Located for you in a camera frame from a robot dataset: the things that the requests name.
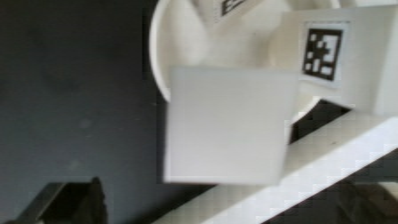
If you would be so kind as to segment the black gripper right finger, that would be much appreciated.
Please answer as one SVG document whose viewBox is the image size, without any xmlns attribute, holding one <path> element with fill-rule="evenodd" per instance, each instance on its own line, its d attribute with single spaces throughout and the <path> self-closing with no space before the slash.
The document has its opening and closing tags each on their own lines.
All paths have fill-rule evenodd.
<svg viewBox="0 0 398 224">
<path fill-rule="evenodd" d="M 398 224 L 398 182 L 340 183 L 334 224 Z"/>
</svg>

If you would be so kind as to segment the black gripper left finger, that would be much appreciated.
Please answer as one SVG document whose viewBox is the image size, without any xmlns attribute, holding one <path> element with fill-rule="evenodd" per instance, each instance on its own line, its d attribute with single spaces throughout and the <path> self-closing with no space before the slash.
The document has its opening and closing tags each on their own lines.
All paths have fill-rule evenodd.
<svg viewBox="0 0 398 224">
<path fill-rule="evenodd" d="M 89 182 L 50 183 L 16 220 L 16 224 L 109 224 L 105 192 L 98 177 Z"/>
</svg>

